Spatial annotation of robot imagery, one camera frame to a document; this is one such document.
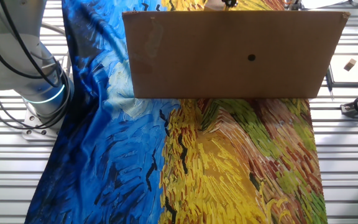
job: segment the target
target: table surface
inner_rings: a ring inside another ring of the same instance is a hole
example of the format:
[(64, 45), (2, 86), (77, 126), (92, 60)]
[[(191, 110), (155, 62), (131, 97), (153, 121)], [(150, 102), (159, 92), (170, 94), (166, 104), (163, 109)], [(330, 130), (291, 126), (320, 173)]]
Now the table surface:
[[(351, 12), (334, 56), (358, 61), (358, 7), (345, 3), (319, 10)], [(60, 0), (47, 2), (43, 21), (64, 29)], [(41, 28), (41, 41), (67, 62), (64, 36)], [(318, 97), (310, 100), (328, 221), (358, 223), (358, 119), (343, 116), (339, 109), (358, 97), (358, 88), (334, 88), (333, 93), (334, 101), (323, 82)], [(9, 112), (23, 120), (21, 97), (14, 91), (0, 91), (0, 96)], [(53, 144), (53, 139), (26, 141), (21, 131), (0, 122), (0, 223), (24, 222)]]

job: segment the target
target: cardboard box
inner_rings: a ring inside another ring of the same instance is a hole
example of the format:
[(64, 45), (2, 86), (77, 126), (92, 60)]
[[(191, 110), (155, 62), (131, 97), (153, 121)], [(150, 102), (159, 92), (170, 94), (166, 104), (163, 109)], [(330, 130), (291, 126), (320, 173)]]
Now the cardboard box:
[(137, 98), (314, 98), (348, 12), (125, 12)]

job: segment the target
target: painting print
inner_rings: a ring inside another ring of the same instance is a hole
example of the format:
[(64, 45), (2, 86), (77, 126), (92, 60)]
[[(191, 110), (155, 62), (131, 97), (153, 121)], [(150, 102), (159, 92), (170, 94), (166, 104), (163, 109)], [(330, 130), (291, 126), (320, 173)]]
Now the painting print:
[(63, 1), (75, 94), (26, 223), (327, 223), (308, 100), (134, 98), (122, 12), (204, 5)]

